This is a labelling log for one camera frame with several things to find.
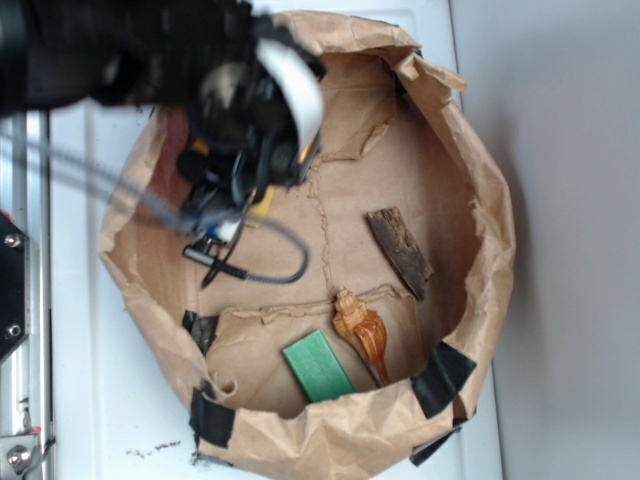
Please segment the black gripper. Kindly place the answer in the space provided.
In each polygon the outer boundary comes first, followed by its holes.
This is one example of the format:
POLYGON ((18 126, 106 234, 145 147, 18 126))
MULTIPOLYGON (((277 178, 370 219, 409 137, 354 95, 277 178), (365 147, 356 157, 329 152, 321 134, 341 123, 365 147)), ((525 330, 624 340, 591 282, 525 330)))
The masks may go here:
POLYGON ((188 109, 208 151, 177 161, 192 185, 181 206, 189 234, 234 234, 269 187, 306 180, 319 147, 322 61, 267 15, 241 32, 227 28, 220 44, 223 57, 204 71, 188 109))

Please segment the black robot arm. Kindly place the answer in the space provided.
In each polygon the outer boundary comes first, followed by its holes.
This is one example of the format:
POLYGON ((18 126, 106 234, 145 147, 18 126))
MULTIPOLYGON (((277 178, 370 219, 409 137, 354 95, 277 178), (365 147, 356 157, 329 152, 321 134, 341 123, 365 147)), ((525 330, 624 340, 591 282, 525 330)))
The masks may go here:
POLYGON ((226 208, 180 213, 121 180, 173 230, 202 231, 239 215, 271 185, 306 179, 324 105, 320 59, 245 1, 5 1, 1 113, 104 106, 180 108, 226 160, 226 208))

